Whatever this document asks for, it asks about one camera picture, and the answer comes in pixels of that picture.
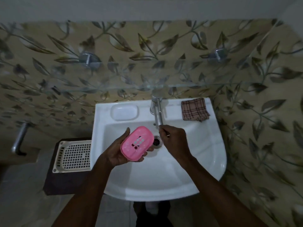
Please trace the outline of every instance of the sink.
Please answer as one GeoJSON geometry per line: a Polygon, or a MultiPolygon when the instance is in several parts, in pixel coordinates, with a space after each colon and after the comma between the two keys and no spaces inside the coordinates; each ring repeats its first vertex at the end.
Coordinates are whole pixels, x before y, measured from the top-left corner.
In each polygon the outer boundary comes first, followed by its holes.
{"type": "MultiPolygon", "coordinates": [[[[198,122],[182,119],[181,101],[184,100],[189,99],[168,99],[161,102],[163,124],[183,128],[192,155],[215,179],[219,180],[225,172],[226,152],[211,101],[205,98],[209,119],[198,122]]],[[[100,154],[121,136],[127,127],[132,132],[139,126],[146,126],[154,135],[159,135],[154,125],[154,115],[150,113],[150,105],[150,100],[96,104],[90,155],[91,167],[100,154]],[[138,114],[126,115],[122,118],[133,119],[113,119],[111,113],[113,107],[121,109],[129,108],[130,105],[138,107],[138,114]]],[[[149,152],[141,163],[127,163],[115,167],[104,191],[105,194],[129,201],[171,200],[198,192],[186,171],[164,145],[149,152]]]]}

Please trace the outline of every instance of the pants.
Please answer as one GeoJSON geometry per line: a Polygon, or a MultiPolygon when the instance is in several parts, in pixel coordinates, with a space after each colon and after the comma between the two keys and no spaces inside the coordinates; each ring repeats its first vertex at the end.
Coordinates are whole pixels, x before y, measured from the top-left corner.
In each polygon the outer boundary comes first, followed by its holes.
{"type": "Polygon", "coordinates": [[[136,227],[155,227],[155,226],[173,227],[172,223],[169,221],[169,219],[166,216],[163,215],[153,216],[146,210],[139,213],[136,227]]]}

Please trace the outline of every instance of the left hand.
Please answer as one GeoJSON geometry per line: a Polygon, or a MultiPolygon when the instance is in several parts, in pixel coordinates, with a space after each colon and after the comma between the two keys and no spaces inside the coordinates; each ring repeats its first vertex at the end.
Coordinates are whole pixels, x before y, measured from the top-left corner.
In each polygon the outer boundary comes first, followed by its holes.
{"type": "MultiPolygon", "coordinates": [[[[125,163],[130,162],[124,155],[121,153],[120,146],[122,142],[129,136],[130,129],[129,127],[126,129],[125,133],[117,138],[102,154],[111,166],[114,168],[115,166],[119,166],[125,163]]],[[[154,149],[150,147],[147,151],[153,151],[154,149]]],[[[147,155],[147,152],[143,154],[143,156],[136,162],[142,162],[144,157],[147,155]]]]}

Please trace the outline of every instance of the foot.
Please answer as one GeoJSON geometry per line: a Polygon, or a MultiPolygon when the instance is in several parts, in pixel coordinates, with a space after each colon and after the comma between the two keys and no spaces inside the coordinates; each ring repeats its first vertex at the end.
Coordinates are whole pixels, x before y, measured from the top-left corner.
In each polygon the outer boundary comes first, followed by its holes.
{"type": "Polygon", "coordinates": [[[134,212],[138,216],[142,211],[146,211],[145,202],[134,202],[134,212]]]}
{"type": "Polygon", "coordinates": [[[169,201],[161,201],[161,202],[159,202],[158,206],[159,206],[158,216],[167,217],[169,215],[170,202],[169,201]]]}

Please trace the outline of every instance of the built-in soap recess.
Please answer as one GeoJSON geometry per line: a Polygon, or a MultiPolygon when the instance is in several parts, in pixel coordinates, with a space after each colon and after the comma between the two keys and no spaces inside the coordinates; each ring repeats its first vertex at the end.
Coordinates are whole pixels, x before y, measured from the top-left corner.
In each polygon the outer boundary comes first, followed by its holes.
{"type": "Polygon", "coordinates": [[[138,116],[138,106],[132,103],[117,103],[111,108],[111,117],[115,121],[130,121],[138,118],[138,116]]]}

